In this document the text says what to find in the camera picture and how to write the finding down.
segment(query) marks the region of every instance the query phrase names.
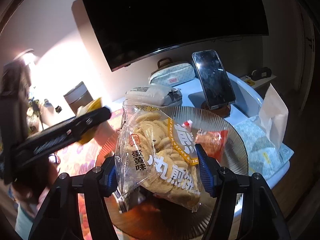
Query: black tv screen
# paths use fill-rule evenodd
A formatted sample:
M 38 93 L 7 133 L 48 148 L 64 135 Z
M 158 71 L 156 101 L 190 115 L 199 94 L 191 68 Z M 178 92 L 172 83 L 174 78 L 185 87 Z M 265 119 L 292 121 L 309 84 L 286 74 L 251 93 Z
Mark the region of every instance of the black tv screen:
M 268 35 L 262 0 L 83 0 L 116 70 L 153 53 L 214 38 Z

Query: black handle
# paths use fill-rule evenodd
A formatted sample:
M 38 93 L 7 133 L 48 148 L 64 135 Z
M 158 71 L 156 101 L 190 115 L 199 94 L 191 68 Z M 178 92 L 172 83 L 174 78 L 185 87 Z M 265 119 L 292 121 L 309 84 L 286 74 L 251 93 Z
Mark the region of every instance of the black handle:
M 28 240 L 83 239 L 79 217 L 78 195 L 72 190 L 72 179 L 62 173 L 47 194 L 33 222 Z
M 254 173 L 244 193 L 238 240 L 290 240 L 279 205 L 263 176 Z
M 112 225 L 106 203 L 100 194 L 99 180 L 102 176 L 103 169 L 94 167 L 87 172 L 83 180 L 84 201 L 91 236 L 93 240 L 119 240 Z
M 218 170 L 222 187 L 202 240 L 228 240 L 236 206 L 238 182 L 226 167 Z
M 166 63 L 166 64 L 161 65 L 161 62 L 166 61 L 166 60 L 168 60 L 169 63 Z M 158 68 L 161 68 L 161 67 L 163 67 L 163 66 L 165 66 L 165 65 L 168 65 L 168 64 L 170 64 L 170 63 L 173 63 L 173 60 L 172 60 L 170 57 L 165 57 L 165 58 L 162 58 L 161 60 L 159 60 L 158 63 L 157 63 L 157 65 L 158 65 Z

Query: snack package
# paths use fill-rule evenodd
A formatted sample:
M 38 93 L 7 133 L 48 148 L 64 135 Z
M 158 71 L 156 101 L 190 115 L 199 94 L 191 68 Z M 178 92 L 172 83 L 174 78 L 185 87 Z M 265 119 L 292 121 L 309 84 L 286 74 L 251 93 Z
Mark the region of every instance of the snack package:
M 196 143 L 200 143 L 208 156 L 221 162 L 224 146 L 228 138 L 228 130 L 222 131 L 198 131 Z
M 197 210 L 201 182 L 195 144 L 184 127 L 158 108 L 124 103 L 115 160 L 122 195 L 141 185 Z
M 101 98 L 97 98 L 96 100 L 91 101 L 86 106 L 79 107 L 76 117 L 92 112 L 93 110 L 99 109 L 101 107 L 102 107 Z M 92 127 L 91 129 L 89 129 L 86 133 L 84 133 L 81 136 L 81 140 L 78 141 L 78 143 L 80 143 L 81 145 L 84 145 L 87 142 L 89 142 L 94 137 L 96 130 L 97 130 L 97 127 Z

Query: phone screen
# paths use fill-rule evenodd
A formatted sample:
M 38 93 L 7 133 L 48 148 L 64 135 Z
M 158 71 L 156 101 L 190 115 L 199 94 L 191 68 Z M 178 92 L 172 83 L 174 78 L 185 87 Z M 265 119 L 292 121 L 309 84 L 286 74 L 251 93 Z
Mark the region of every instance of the phone screen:
M 236 100 L 230 80 L 218 54 L 214 50 L 192 54 L 204 96 L 211 109 L 218 108 Z

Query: wall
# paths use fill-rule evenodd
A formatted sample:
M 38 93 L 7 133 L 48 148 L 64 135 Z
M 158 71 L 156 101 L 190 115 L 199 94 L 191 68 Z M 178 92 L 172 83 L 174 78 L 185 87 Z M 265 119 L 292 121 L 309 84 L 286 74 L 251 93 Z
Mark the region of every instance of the wall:
M 197 50 L 215 49 L 225 69 L 237 76 L 265 65 L 282 78 L 285 76 L 282 68 L 287 70 L 294 67 L 295 59 L 288 56 L 294 54 L 296 48 L 294 45 L 287 46 L 296 33 L 294 28 L 286 27 L 288 22 L 293 21 L 292 13 L 287 12 L 292 10 L 290 3 L 287 0 L 281 2 L 286 6 L 263 0 L 270 37 L 244 37 L 235 38 L 239 41 L 223 39 L 192 44 L 111 72 L 82 0 L 24 0 L 0 36 L 0 66 L 21 51 L 33 48 L 40 58 L 36 71 L 33 71 L 33 78 L 37 80 L 38 98 L 48 98 L 55 106 L 61 105 L 64 117 L 71 116 L 72 112 L 62 95 L 80 81 L 84 81 L 94 98 L 102 96 L 103 102 L 108 105 L 124 96 L 131 87 L 147 84 L 159 59 L 169 56 L 173 60 L 190 60 L 191 53 Z M 279 25 L 277 19 L 285 19 L 285 22 Z M 285 54 L 279 49 L 282 44 L 286 49 Z
M 278 90 L 294 88 L 295 72 L 302 64 L 302 26 L 295 0 L 262 0 L 269 36 L 263 36 L 263 65 L 278 77 Z

